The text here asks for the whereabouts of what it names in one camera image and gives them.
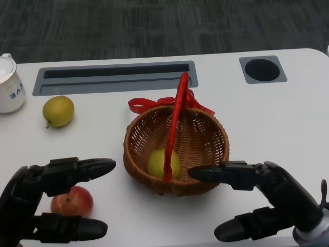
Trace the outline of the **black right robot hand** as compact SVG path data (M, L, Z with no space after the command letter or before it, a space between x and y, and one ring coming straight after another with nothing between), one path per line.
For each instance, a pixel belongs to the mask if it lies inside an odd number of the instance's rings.
M228 184L234 190L257 188L273 206L235 216L214 230L221 242L259 240L293 228L299 246L328 246L327 182L322 180L320 203L285 169L273 162L247 164L226 161L215 166L199 166L188 175L206 183Z

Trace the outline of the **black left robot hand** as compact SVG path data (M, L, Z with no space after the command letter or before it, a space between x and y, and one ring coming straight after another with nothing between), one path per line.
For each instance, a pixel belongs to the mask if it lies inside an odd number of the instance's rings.
M19 246L24 239L70 243L104 237L108 226L100 220L35 212L44 193L49 197L68 193L77 183L99 178L115 167L110 158L77 157L21 167L1 195L1 246Z

